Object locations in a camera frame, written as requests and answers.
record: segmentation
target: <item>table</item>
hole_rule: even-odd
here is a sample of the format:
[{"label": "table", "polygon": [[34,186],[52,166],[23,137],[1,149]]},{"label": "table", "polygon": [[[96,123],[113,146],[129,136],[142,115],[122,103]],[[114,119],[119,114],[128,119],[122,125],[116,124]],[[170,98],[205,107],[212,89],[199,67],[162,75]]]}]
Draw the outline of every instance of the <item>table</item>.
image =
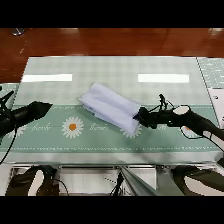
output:
[{"label": "table", "polygon": [[[48,114],[21,128],[6,162],[57,164],[181,164],[213,162],[222,155],[209,140],[186,139],[178,128],[139,127],[135,136],[95,118],[78,98],[94,83],[153,108],[162,93],[174,105],[187,104],[217,124],[214,109],[195,57],[65,56],[29,58],[24,77],[72,74],[72,81],[21,82],[13,108],[32,101],[53,103]],[[187,75],[189,82],[138,82],[139,74]],[[63,122],[84,124],[82,134],[66,138]],[[12,135],[3,138],[4,154]]]}]

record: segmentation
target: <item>yellow flower center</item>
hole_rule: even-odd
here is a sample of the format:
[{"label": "yellow flower center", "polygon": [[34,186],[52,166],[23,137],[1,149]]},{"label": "yellow flower center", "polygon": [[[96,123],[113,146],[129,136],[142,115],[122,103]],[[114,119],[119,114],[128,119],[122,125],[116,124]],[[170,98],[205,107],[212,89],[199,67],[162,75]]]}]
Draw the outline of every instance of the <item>yellow flower center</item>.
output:
[{"label": "yellow flower center", "polygon": [[69,129],[70,129],[71,131],[74,131],[74,130],[76,129],[76,124],[70,124],[70,125],[69,125]]}]

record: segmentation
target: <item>brown wooden surface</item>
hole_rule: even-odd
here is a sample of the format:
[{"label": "brown wooden surface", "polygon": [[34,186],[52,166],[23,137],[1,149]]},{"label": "brown wooden surface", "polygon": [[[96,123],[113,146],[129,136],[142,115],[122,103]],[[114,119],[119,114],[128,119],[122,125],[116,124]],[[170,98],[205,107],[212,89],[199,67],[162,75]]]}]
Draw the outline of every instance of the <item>brown wooden surface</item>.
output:
[{"label": "brown wooden surface", "polygon": [[170,55],[224,57],[221,28],[0,29],[0,82],[19,82],[31,56]]}]

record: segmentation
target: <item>white cloth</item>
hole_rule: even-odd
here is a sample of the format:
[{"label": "white cloth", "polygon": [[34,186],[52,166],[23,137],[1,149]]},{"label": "white cloth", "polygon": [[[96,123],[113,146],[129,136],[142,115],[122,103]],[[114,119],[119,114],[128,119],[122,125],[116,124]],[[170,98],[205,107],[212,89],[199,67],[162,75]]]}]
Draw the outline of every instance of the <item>white cloth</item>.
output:
[{"label": "white cloth", "polygon": [[84,108],[95,117],[116,125],[133,135],[139,122],[133,117],[138,113],[141,105],[134,103],[105,86],[94,83],[89,91],[79,100]]}]

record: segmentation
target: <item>gray metal pole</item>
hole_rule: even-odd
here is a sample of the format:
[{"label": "gray metal pole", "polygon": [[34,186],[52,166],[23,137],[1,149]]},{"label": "gray metal pole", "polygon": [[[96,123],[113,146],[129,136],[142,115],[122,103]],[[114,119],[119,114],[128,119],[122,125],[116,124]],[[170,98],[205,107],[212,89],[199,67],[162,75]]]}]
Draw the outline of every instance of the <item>gray metal pole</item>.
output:
[{"label": "gray metal pole", "polygon": [[159,192],[148,185],[145,181],[132,173],[126,167],[120,168],[131,194],[134,196],[160,196]]}]

